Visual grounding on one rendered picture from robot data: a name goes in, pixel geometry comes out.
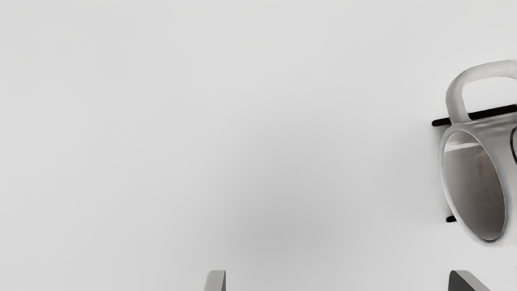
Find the white ceramic mug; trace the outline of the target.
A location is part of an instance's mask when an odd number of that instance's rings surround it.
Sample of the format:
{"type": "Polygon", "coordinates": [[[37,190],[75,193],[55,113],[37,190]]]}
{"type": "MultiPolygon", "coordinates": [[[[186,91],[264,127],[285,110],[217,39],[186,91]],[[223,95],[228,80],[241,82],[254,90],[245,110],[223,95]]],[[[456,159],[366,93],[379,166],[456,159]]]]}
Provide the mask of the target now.
{"type": "Polygon", "coordinates": [[[473,120],[465,85],[482,79],[517,80],[517,60],[493,61],[460,73],[446,92],[451,126],[438,148],[441,182],[451,212],[485,247],[517,245],[517,112],[473,120]]]}

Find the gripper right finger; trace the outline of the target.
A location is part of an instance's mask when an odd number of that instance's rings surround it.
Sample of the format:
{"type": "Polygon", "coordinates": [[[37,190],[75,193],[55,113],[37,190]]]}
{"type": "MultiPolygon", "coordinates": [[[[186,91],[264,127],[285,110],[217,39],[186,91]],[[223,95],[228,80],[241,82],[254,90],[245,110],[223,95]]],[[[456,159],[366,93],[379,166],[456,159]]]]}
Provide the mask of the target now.
{"type": "Polygon", "coordinates": [[[451,270],[448,291],[490,291],[490,289],[467,270],[451,270]]]}

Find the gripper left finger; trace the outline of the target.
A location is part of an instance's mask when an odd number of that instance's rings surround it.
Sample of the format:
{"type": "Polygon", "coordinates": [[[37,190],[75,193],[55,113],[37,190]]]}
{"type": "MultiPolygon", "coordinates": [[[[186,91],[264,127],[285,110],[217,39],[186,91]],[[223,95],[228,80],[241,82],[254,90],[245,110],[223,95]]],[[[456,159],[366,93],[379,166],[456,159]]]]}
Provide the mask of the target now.
{"type": "Polygon", "coordinates": [[[227,291],[226,271],[212,270],[208,273],[204,291],[227,291]]]}

